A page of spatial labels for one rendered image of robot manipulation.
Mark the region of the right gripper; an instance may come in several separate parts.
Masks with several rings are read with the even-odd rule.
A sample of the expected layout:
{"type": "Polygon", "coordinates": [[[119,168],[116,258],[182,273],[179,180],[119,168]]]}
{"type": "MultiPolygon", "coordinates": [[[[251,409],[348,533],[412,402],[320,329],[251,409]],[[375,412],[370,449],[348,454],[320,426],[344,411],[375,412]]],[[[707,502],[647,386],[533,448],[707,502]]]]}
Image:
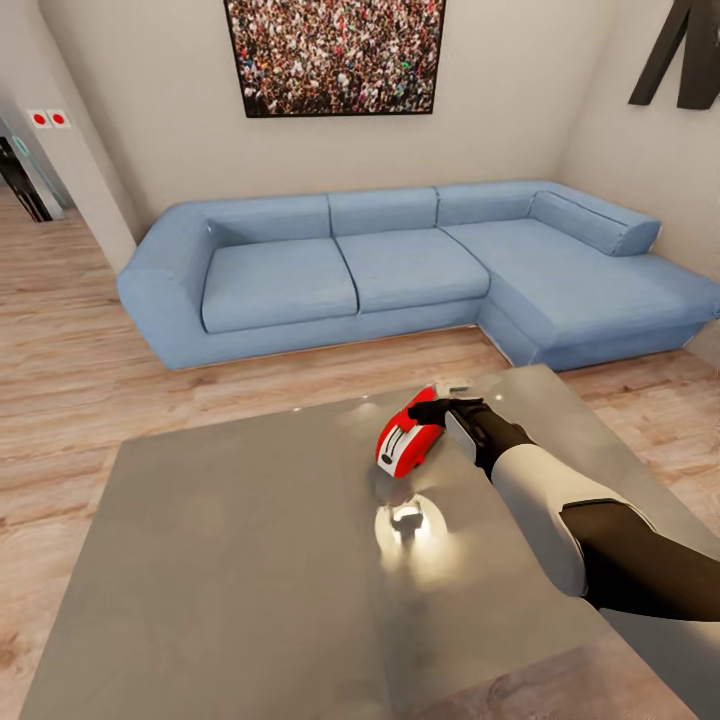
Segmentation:
{"type": "Polygon", "coordinates": [[[425,401],[416,403],[415,407],[407,409],[408,416],[415,420],[420,426],[434,425],[442,426],[440,421],[440,409],[451,399],[439,399],[437,401],[425,401]]]}

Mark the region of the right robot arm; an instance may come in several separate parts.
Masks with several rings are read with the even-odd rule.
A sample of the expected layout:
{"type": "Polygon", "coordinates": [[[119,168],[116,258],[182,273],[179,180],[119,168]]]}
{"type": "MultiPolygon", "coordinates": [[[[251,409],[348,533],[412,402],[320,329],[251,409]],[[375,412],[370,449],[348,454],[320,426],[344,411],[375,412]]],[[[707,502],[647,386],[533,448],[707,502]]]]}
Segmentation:
{"type": "Polygon", "coordinates": [[[720,562],[660,535],[482,397],[452,399],[468,377],[432,387],[408,416],[447,428],[485,470],[551,583],[587,600],[700,720],[720,720],[720,562]]]}

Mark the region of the radio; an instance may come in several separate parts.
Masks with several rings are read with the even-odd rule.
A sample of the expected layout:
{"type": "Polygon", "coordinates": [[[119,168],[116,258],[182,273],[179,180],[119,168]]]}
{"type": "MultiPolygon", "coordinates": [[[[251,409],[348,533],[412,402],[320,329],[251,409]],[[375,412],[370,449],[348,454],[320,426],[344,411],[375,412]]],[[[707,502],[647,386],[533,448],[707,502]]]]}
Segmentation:
{"type": "Polygon", "coordinates": [[[436,393],[432,386],[426,386],[383,429],[377,443],[377,463],[393,477],[406,477],[425,460],[425,455],[444,435],[447,428],[434,425],[420,426],[407,413],[409,407],[418,402],[434,401],[436,393]]]}

